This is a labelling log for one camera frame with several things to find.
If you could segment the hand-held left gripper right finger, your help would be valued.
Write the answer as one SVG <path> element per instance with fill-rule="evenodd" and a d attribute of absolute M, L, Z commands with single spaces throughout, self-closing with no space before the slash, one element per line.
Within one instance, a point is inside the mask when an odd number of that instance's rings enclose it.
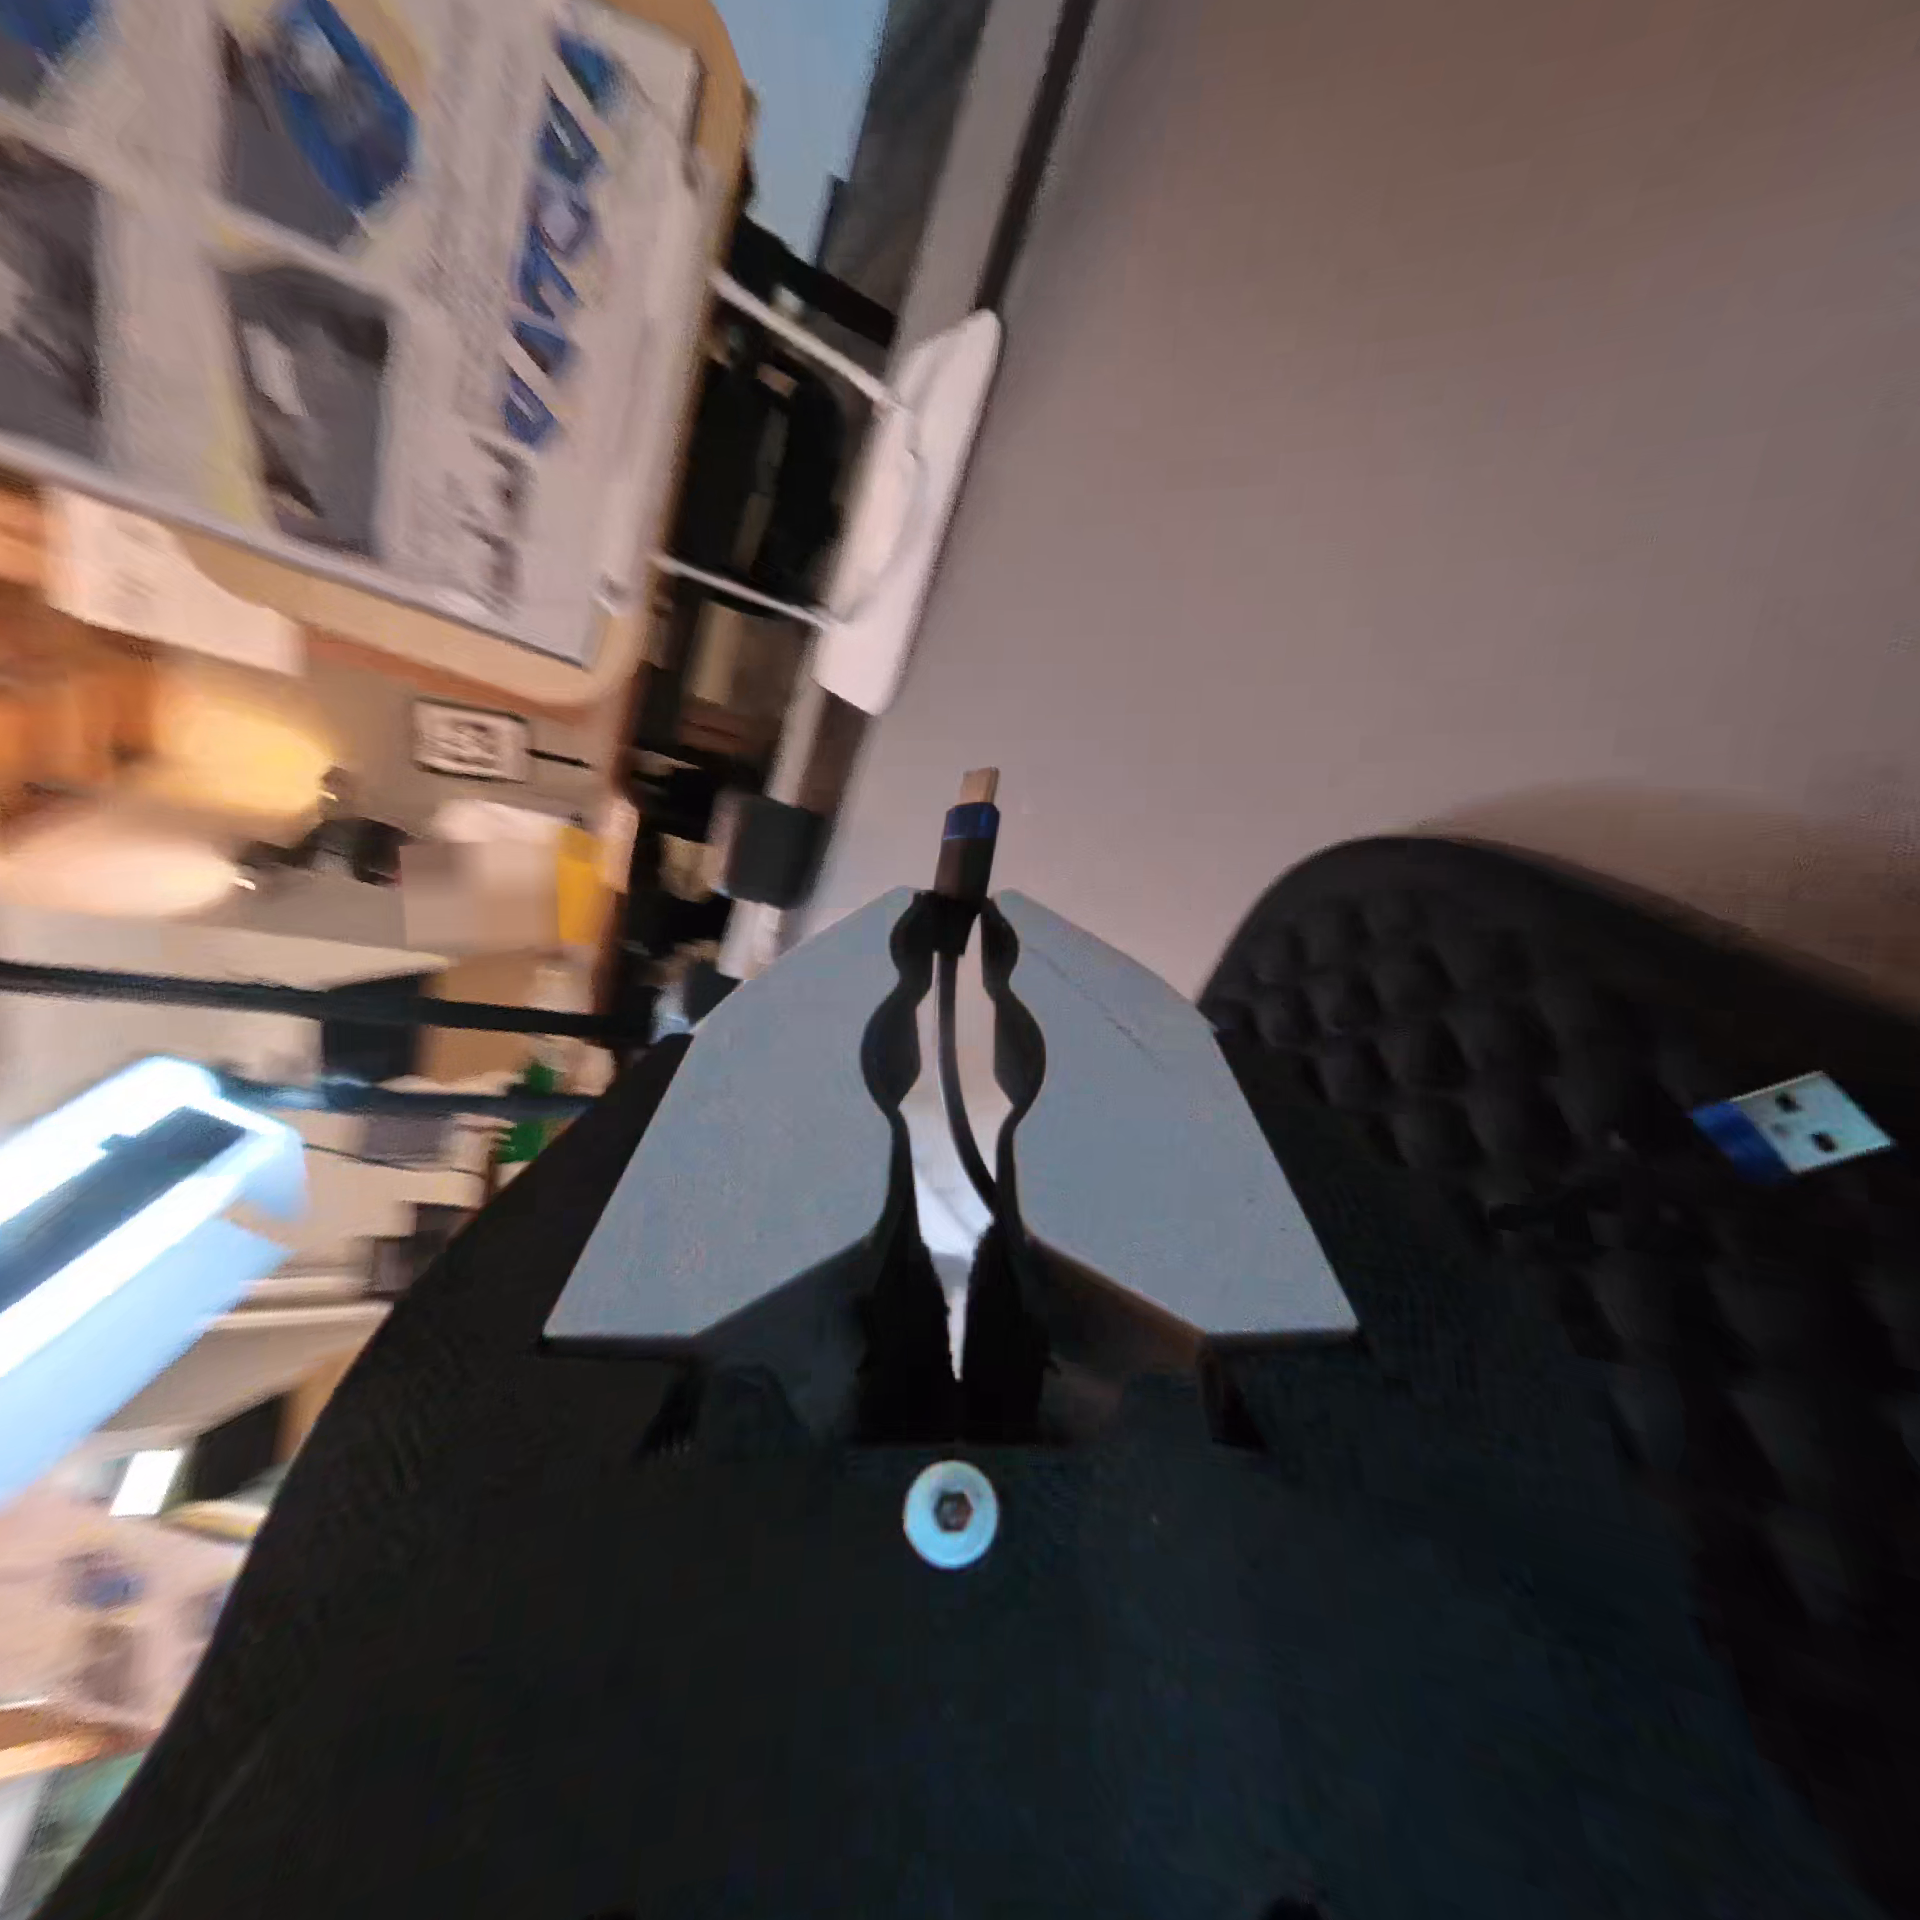
<path fill-rule="evenodd" d="M 962 1337 L 971 1434 L 1097 1434 L 1152 1378 L 1220 1424 L 1229 1361 L 1359 1339 L 1188 995 L 1022 893 L 980 910 L 980 977 L 1006 1117 Z"/>

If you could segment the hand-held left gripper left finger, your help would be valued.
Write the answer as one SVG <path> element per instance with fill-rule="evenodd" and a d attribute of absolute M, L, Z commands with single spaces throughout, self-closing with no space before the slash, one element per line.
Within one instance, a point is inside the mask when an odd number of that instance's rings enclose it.
<path fill-rule="evenodd" d="M 771 1378 L 829 1443 L 951 1428 L 903 1120 L 936 917 L 884 893 L 698 1027 L 547 1309 L 551 1350 Z"/>

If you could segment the black usb cable blue plugs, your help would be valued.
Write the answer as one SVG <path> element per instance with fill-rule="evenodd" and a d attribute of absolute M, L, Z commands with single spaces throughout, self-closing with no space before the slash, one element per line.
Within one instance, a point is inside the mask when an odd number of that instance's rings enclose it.
<path fill-rule="evenodd" d="M 955 975 L 971 923 L 989 903 L 998 837 L 994 769 L 970 771 L 955 804 L 944 817 L 934 866 L 934 1078 L 955 1164 L 985 1219 L 998 1215 L 994 1173 L 989 1168 L 962 1100 L 955 1064 Z M 1888 1132 L 1830 1075 L 1794 1075 L 1739 1099 L 1701 1100 L 1689 1127 L 1745 1181 L 1794 1181 L 1830 1165 L 1875 1161 L 1898 1151 Z"/>

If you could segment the white plastic box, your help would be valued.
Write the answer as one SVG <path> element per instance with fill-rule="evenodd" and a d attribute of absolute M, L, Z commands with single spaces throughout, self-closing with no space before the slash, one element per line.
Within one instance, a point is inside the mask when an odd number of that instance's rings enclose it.
<path fill-rule="evenodd" d="M 4 1502 L 287 1261 L 302 1140 L 143 1059 L 4 1140 Z"/>

